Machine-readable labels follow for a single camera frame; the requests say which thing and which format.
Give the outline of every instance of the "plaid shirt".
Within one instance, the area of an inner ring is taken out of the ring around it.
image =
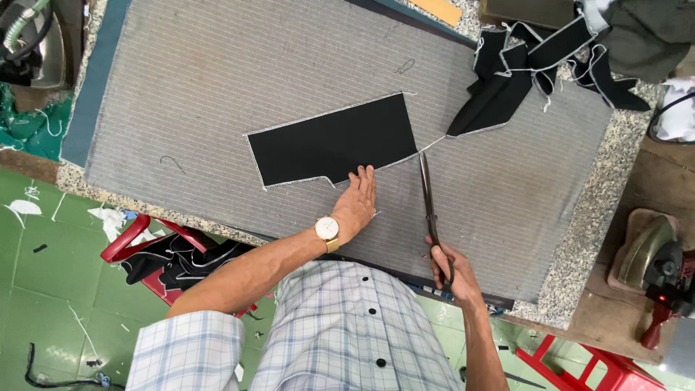
[[[352,262],[312,261],[278,286],[250,390],[460,390],[415,294]],[[201,311],[140,330],[129,391],[238,390],[241,320]]]

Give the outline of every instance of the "shirt sleeve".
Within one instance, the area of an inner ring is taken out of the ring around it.
[[[238,390],[243,341],[241,320],[217,311],[159,321],[140,329],[126,388]]]

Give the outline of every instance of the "scissors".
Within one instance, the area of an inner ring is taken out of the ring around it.
[[[439,246],[439,236],[436,234],[436,214],[434,214],[434,200],[432,199],[432,185],[430,184],[430,168],[427,166],[427,157],[424,152],[420,152],[420,175],[423,179],[423,195],[425,196],[425,211],[427,212],[427,229],[430,231],[432,246]],[[454,262],[449,261],[449,283],[454,283]],[[444,270],[439,270],[439,280],[443,284],[445,281]]]

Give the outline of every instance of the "electric cord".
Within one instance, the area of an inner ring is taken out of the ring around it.
[[[46,35],[48,35],[48,32],[51,30],[51,26],[53,25],[53,4],[51,1],[46,4],[46,7],[41,10],[41,13],[44,17],[44,24],[41,26],[41,29],[36,35],[36,39],[31,42],[27,42],[26,45],[22,46],[14,53],[8,54],[5,57],[6,61],[15,61],[25,57],[31,53],[31,51],[34,50],[41,43],[41,41],[44,40],[44,38],[46,38]]]
[[[695,97],[695,93],[690,93],[690,94],[687,94],[687,95],[685,95],[685,96],[683,96],[683,97],[680,97],[680,98],[674,100],[673,102],[667,104],[666,106],[664,106],[664,107],[661,108],[661,109],[655,109],[655,110],[654,110],[654,115],[652,115],[651,120],[649,120],[649,125],[647,125],[647,136],[649,136],[649,138],[651,138],[652,140],[656,141],[657,143],[661,143],[661,144],[671,144],[671,145],[695,145],[695,141],[670,141],[670,140],[663,140],[663,139],[657,137],[657,135],[656,135],[657,131],[654,129],[654,126],[656,125],[657,120],[659,119],[659,117],[661,117],[661,115],[664,113],[664,111],[670,109],[671,107],[673,107],[673,106],[675,106],[675,105],[677,105],[677,104],[679,104],[679,103],[681,103],[681,102],[683,102],[683,101],[689,100],[690,98],[693,98],[693,97]]]
[[[34,364],[34,343],[29,342],[29,359],[28,363],[26,365],[26,373],[24,374],[24,380],[26,380],[27,383],[29,383],[31,386],[36,387],[36,388],[61,388],[61,387],[72,387],[73,385],[84,385],[84,384],[91,384],[91,385],[96,385],[97,387],[104,387],[104,388],[119,388],[121,390],[125,390],[125,386],[120,385],[120,384],[115,384],[111,383],[111,378],[108,376],[105,376],[101,372],[97,372],[94,378],[86,378],[84,380],[75,380],[75,381],[60,381],[56,383],[39,383],[36,381],[34,378],[31,376],[31,367]]]

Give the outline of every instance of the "hand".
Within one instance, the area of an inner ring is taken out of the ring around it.
[[[331,217],[338,221],[338,242],[342,246],[346,244],[357,233],[366,227],[376,210],[374,200],[377,197],[377,184],[374,181],[374,167],[363,166],[357,168],[358,175],[348,174],[350,177],[350,187],[345,190],[336,202]]]
[[[432,244],[432,238],[429,235],[425,237],[425,240]],[[456,302],[461,307],[465,304],[482,302],[480,286],[475,280],[475,274],[467,256],[444,243],[441,244],[441,248],[439,246],[432,247],[431,252],[430,266],[434,274],[434,283],[438,289],[444,287],[444,281],[439,278],[440,270],[443,270],[446,279],[450,280],[448,260],[452,260],[454,262],[454,283],[451,285],[451,292],[454,294]]]

